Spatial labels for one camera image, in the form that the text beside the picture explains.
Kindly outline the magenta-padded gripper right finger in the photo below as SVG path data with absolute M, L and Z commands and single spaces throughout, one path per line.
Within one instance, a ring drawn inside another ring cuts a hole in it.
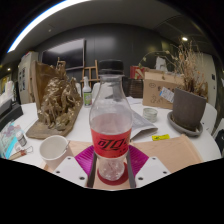
M 171 174 L 157 157 L 149 157 L 134 146 L 129 146 L 126 159 L 131 188 L 146 186 Z

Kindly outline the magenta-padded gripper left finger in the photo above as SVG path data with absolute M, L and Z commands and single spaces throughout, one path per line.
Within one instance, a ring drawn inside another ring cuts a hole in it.
M 89 146 L 75 157 L 67 156 L 53 173 L 82 187 L 92 188 L 95 181 L 97 156 Z

